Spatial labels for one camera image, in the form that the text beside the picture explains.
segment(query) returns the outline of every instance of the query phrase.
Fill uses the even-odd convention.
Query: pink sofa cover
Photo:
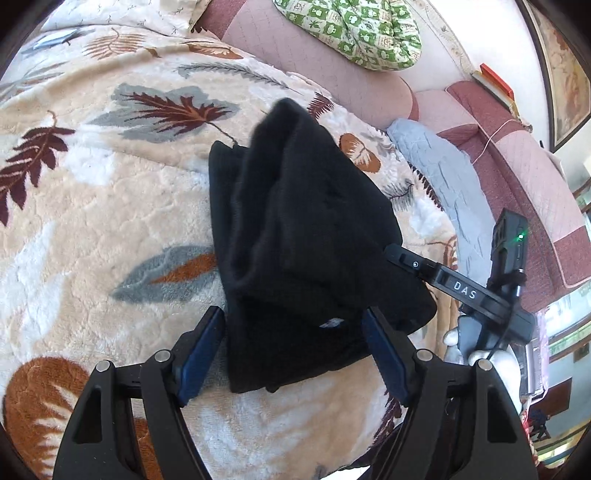
[[[396,72],[372,72],[351,63],[289,22],[272,0],[212,0],[196,24],[284,72],[297,72],[375,128],[397,118],[418,120],[413,91]]]
[[[417,102],[419,121],[472,161],[512,118],[471,81],[455,83],[447,92],[418,93]],[[521,124],[506,124],[474,168],[495,218],[507,207],[529,220],[526,309],[536,312],[591,278],[591,242],[579,206],[546,151]]]

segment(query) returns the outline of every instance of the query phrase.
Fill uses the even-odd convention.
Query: book
[[[515,101],[510,98],[503,90],[501,90],[496,83],[491,82],[488,78],[486,78],[481,72],[474,72],[472,73],[472,78],[474,78],[480,85],[482,85],[496,100],[504,106],[510,113],[515,117],[517,120],[520,120],[519,117],[519,110],[517,109],[517,104]]]
[[[513,93],[513,90],[501,77],[497,75],[493,69],[491,69],[486,63],[482,63],[480,65],[480,70],[484,78],[487,78],[492,83],[495,83],[501,91],[505,92],[507,97],[515,102],[515,94]]]

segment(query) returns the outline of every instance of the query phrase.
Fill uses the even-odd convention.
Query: black cloth
[[[390,201],[295,102],[274,106],[250,148],[215,142],[209,178],[233,392],[367,356],[368,306],[405,333],[435,315],[427,287],[384,257],[402,244]]]

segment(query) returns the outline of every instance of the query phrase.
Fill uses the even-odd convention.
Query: fleece blanket
[[[412,120],[395,120],[387,133],[411,165],[427,177],[449,214],[457,233],[459,273],[486,286],[495,218],[470,157]]]
[[[312,82],[219,40],[94,25],[25,46],[0,105],[2,424],[50,479],[89,372],[145,361],[225,306],[213,253],[207,158],[248,145],[279,99],[306,108],[388,196],[404,246],[456,265],[456,235],[432,189],[388,137]],[[411,338],[443,354],[457,305]],[[352,463],[404,417],[371,357],[271,394],[231,394],[223,349],[183,409],[213,478],[316,479]],[[147,476],[160,477],[141,402]]]

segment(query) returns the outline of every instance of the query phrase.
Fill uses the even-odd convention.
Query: gloved hand
[[[457,347],[459,341],[459,333],[456,328],[452,328],[443,336],[443,343],[447,345],[447,350],[443,359],[446,362],[458,365],[466,365],[460,349]],[[476,350],[468,357],[468,365],[474,365],[481,358],[487,358],[490,350]],[[521,370],[517,357],[513,353],[513,349],[509,345],[506,350],[496,351],[490,358],[491,363],[495,367],[499,377],[501,378],[505,388],[509,392],[511,401],[517,411],[521,413],[522,404],[519,399],[519,386],[521,385]]]

